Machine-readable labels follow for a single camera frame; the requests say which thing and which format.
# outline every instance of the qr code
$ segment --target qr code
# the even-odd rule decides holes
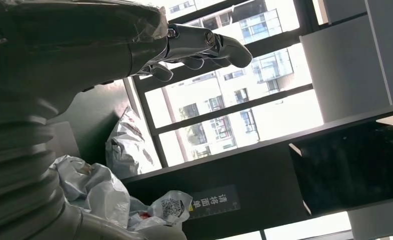
[[[161,201],[163,216],[167,219],[170,215],[180,217],[185,210],[185,206],[181,200],[172,198],[163,199]]]

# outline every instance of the plastic wrap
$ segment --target plastic wrap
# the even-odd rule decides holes
[[[158,169],[148,152],[142,127],[141,120],[128,106],[105,144],[106,164],[119,179]]]
[[[127,228],[130,195],[110,169],[69,155],[57,158],[51,168],[58,171],[60,185],[71,205]]]
[[[137,1],[0,0],[0,41],[29,51],[152,42],[167,28],[164,7]]]
[[[130,199],[130,218],[127,229],[139,231],[157,225],[175,226],[189,218],[192,197],[181,191],[169,191],[151,206],[138,199]]]

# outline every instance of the white plastic bag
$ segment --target white plastic bag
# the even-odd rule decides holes
[[[86,212],[127,228],[130,195],[123,183],[108,167],[65,155],[51,168],[58,171],[59,182],[68,202]]]
[[[181,191],[169,191],[151,206],[138,199],[130,199],[130,218],[128,229],[138,231],[156,225],[174,226],[189,218],[192,197]]]
[[[106,165],[119,179],[158,169],[148,152],[142,127],[141,119],[128,106],[105,144]]]

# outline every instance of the dark green wall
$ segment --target dark green wall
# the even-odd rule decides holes
[[[105,164],[105,142],[129,104],[123,80],[79,93],[66,112],[49,123],[68,121],[81,158]]]

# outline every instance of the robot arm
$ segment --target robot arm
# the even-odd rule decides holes
[[[66,204],[48,119],[85,89],[130,75],[168,81],[159,64],[243,68],[252,56],[207,28],[168,25],[127,0],[0,0],[0,240],[143,240]]]

